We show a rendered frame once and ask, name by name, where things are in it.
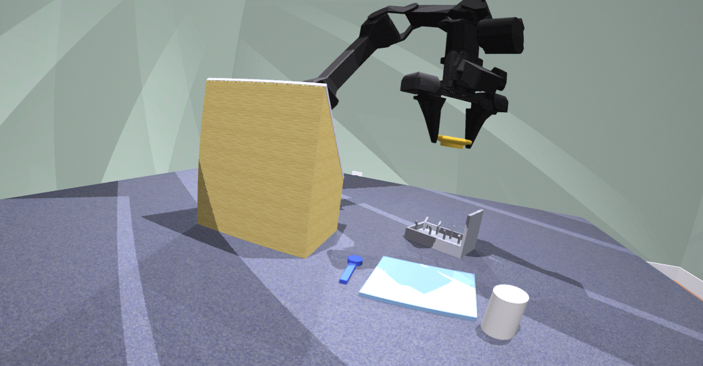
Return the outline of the white cylinder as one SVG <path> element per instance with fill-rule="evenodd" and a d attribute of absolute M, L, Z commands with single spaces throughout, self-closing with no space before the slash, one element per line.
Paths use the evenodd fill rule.
<path fill-rule="evenodd" d="M 526 292 L 511 285 L 495 286 L 481 328 L 490 337 L 508 340 L 515 336 L 529 302 Z"/>

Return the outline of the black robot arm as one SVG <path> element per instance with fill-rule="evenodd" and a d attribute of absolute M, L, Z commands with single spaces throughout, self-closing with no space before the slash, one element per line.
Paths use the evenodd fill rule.
<path fill-rule="evenodd" d="M 388 13 L 406 14 L 411 25 L 400 34 Z M 406 40 L 412 30 L 420 26 L 440 28 L 447 33 L 446 49 L 467 49 L 485 54 L 521 54 L 524 51 L 524 24 L 522 18 L 492 18 L 486 0 L 462 0 L 455 5 L 419 5 L 384 7 L 367 17 L 361 32 L 345 51 L 317 78 L 304 80 L 327 85 L 331 109 L 337 106 L 337 90 L 358 70 L 376 49 L 389 47 Z M 467 60 L 460 52 L 450 72 L 449 80 L 462 80 L 473 90 L 491 96 L 504 90 L 507 72 L 494 67 L 483 68 L 483 60 Z M 478 54 L 479 55 L 479 54 Z"/>

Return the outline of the white dish rack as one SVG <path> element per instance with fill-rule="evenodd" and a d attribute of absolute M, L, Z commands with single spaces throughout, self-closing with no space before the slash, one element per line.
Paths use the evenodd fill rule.
<path fill-rule="evenodd" d="M 406 228 L 404 237 L 434 250 L 462 258 L 476 246 L 483 213 L 484 210 L 478 210 L 467 215 L 464 234 L 455 232 L 455 225 L 452 229 L 446 229 L 441 228 L 441 221 L 438 225 L 430 224 L 427 222 L 427 217 L 420 223 L 415 220 L 414 225 Z"/>

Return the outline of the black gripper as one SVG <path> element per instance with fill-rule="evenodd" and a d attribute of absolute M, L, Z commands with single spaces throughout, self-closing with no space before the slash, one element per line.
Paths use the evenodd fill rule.
<path fill-rule="evenodd" d="M 444 64 L 442 81 L 437 76 L 427 75 L 421 71 L 403 76 L 401 81 L 402 92 L 419 94 L 414 96 L 414 99 L 419 101 L 432 143 L 437 142 L 441 108 L 446 101 L 446 98 L 441 95 L 471 102 L 471 108 L 466 109 L 465 139 L 472 141 L 472 144 L 485 120 L 491 115 L 496 115 L 497 112 L 507 113 L 508 100 L 505 96 L 501 94 L 491 96 L 487 92 L 475 93 L 477 90 L 473 90 L 466 82 L 460 79 L 459 81 L 449 80 L 452 66 L 460 52 L 468 54 L 467 60 L 476 62 L 478 54 L 475 52 L 460 48 L 446 49 L 445 57 L 441 58 L 441 64 Z M 471 148 L 472 144 L 467 144 L 465 147 Z"/>

